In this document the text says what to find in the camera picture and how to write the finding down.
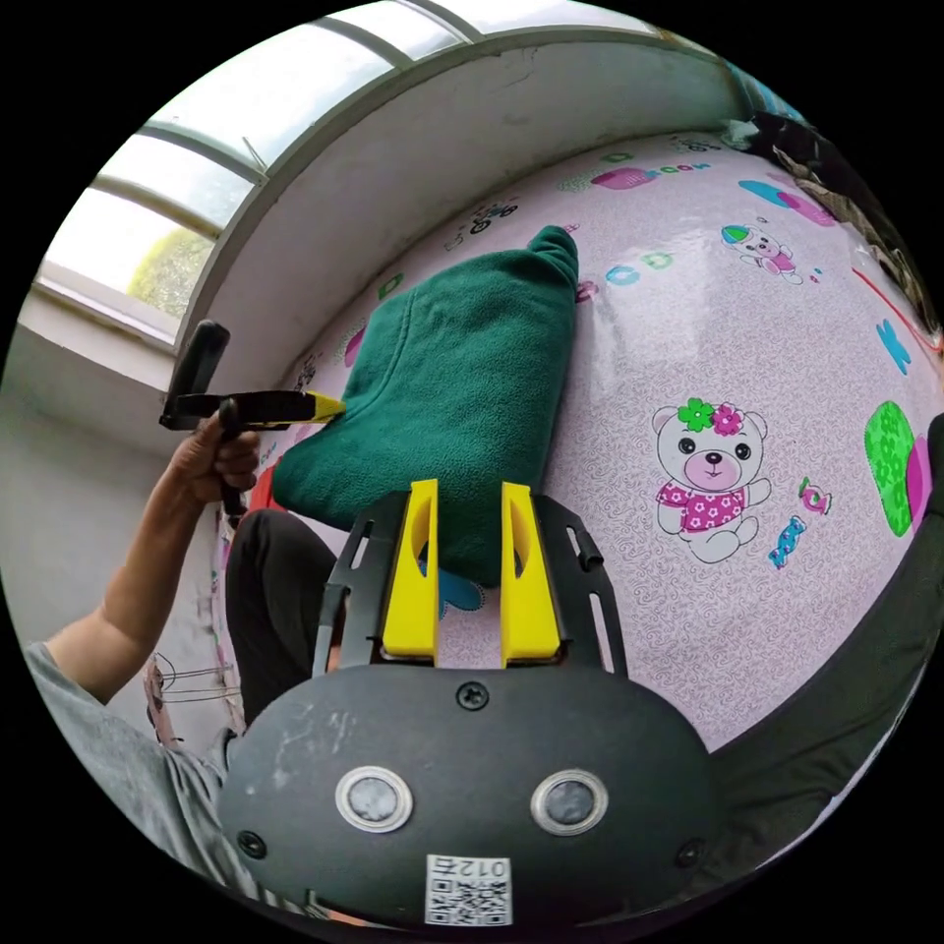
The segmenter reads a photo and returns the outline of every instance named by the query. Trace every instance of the black fabric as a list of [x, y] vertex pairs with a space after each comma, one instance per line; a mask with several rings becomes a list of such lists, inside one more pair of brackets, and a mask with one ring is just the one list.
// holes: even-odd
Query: black fabric
[[226, 567], [226, 622], [247, 727], [311, 678], [334, 561], [325, 542], [287, 511], [264, 508], [240, 523]]
[[894, 726], [944, 628], [944, 414], [934, 488], [898, 570], [809, 682], [713, 755], [729, 827], [681, 900], [737, 881], [809, 829]]
[[[765, 157], [781, 167], [781, 161], [774, 151], [776, 148], [794, 163], [804, 167], [826, 190], [854, 204], [874, 228], [885, 253], [897, 257], [907, 267], [908, 275], [918, 292], [908, 291], [908, 285], [900, 287], [909, 295], [921, 324], [932, 334], [939, 330], [940, 318], [905, 240], [888, 218], [882, 204], [836, 146], [816, 129], [781, 115], [758, 111], [750, 120], [759, 133], [750, 139], [747, 152]], [[889, 271], [887, 274], [901, 281], [896, 272]]]

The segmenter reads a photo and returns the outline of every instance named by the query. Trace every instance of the screw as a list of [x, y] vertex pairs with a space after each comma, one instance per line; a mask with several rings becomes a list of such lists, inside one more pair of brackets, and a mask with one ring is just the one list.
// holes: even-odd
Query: screw
[[237, 837], [236, 844], [249, 858], [265, 858], [266, 844], [255, 833], [244, 829]]
[[676, 865], [679, 868], [691, 868], [698, 862], [705, 853], [705, 841], [703, 839], [690, 839], [676, 855]]
[[459, 686], [455, 700], [466, 711], [478, 711], [489, 703], [489, 690], [477, 681], [467, 681]]

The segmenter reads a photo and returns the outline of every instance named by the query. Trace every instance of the hand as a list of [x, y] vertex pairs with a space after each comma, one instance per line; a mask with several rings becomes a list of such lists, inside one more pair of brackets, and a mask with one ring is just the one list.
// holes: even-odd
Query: hand
[[200, 504], [221, 501], [221, 481], [240, 492], [256, 485], [259, 434], [243, 433], [229, 442], [221, 442], [222, 435], [214, 413], [177, 446], [167, 469]]

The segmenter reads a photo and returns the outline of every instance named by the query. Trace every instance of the black handle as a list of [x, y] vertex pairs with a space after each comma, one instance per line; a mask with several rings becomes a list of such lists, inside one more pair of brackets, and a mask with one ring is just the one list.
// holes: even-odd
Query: black handle
[[[239, 436], [241, 432], [239, 414], [236, 410], [236, 401], [232, 397], [223, 400], [220, 404], [219, 422], [223, 428], [222, 442], [228, 443]], [[223, 497], [223, 510], [226, 512], [230, 527], [235, 530], [246, 513], [246, 508], [243, 506], [243, 497], [239, 489], [235, 489], [225, 482], [220, 483], [220, 493]]]

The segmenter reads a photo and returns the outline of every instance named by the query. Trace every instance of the qr code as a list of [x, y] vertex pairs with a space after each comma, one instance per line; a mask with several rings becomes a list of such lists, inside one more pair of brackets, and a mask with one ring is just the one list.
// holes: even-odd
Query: qr code
[[426, 924], [511, 924], [510, 859], [428, 855]]

